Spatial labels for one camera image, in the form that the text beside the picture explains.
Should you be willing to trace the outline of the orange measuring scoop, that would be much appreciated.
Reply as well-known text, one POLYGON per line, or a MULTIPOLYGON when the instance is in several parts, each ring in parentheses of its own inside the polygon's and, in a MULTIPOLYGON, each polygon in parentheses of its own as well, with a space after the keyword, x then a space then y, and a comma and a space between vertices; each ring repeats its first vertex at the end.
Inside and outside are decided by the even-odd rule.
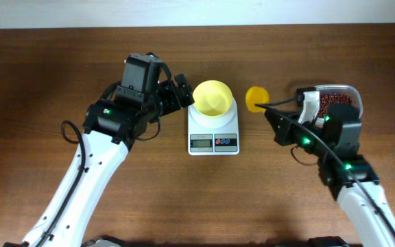
POLYGON ((252 86, 246 92, 246 106, 251 113, 264 113, 265 109, 256 104, 267 104, 270 102, 270 94, 260 86, 252 86))

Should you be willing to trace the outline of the red beans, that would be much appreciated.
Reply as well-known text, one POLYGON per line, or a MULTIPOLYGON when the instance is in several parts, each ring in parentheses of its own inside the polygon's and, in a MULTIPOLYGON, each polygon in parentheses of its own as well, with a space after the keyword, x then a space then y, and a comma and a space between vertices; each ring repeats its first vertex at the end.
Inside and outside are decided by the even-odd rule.
POLYGON ((320 93, 320 109, 318 111, 318 117, 324 118, 328 107, 333 104, 352 104, 352 100, 346 94, 320 93))

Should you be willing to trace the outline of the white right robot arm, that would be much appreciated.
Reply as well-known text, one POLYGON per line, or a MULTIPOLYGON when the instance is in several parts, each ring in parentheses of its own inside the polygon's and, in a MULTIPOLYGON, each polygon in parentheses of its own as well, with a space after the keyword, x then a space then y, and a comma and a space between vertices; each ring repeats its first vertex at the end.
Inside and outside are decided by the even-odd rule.
POLYGON ((324 124, 299 123, 300 115, 264 104, 265 117, 281 146, 294 144, 317 156, 319 175, 348 216, 363 246, 395 246, 395 217, 379 177, 359 153, 359 109, 328 107, 324 124))

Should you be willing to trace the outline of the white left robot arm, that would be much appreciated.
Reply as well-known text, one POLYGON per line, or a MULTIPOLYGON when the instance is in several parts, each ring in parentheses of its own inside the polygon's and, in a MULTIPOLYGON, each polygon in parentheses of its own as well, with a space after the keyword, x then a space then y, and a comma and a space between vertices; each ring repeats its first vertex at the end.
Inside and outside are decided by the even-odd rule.
POLYGON ((86 111, 76 135, 77 150, 51 202, 21 246, 81 246, 86 227, 112 175, 148 124, 194 103, 184 75, 172 75, 153 53, 130 54, 123 77, 86 111))

